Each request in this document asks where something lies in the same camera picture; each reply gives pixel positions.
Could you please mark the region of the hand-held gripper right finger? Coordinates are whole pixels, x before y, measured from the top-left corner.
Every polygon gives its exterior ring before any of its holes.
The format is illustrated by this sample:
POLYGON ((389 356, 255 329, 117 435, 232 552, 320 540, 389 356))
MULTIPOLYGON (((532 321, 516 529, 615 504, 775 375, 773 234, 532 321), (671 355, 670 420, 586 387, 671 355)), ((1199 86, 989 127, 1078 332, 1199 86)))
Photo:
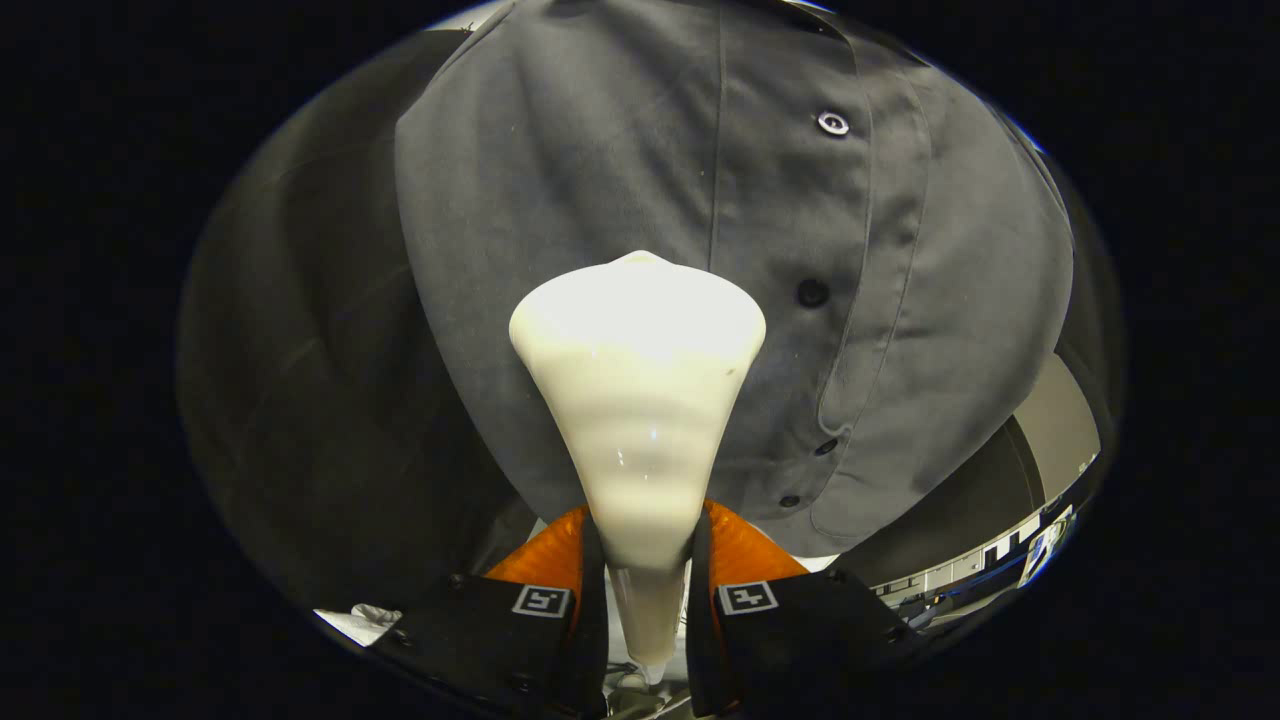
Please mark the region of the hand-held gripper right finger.
POLYGON ((698 716, 847 717, 915 656, 916 633, 850 571, 812 571, 704 502, 686 638, 698 716))

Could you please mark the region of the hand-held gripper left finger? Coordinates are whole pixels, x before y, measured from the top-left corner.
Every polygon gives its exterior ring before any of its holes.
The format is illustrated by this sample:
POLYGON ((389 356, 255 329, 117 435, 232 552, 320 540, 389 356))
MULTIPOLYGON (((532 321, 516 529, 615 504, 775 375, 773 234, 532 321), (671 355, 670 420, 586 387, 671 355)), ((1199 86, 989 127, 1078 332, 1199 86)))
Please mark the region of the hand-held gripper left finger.
POLYGON ((481 719, 602 719, 602 538, 573 509, 492 570, 433 582, 372 659, 481 719))

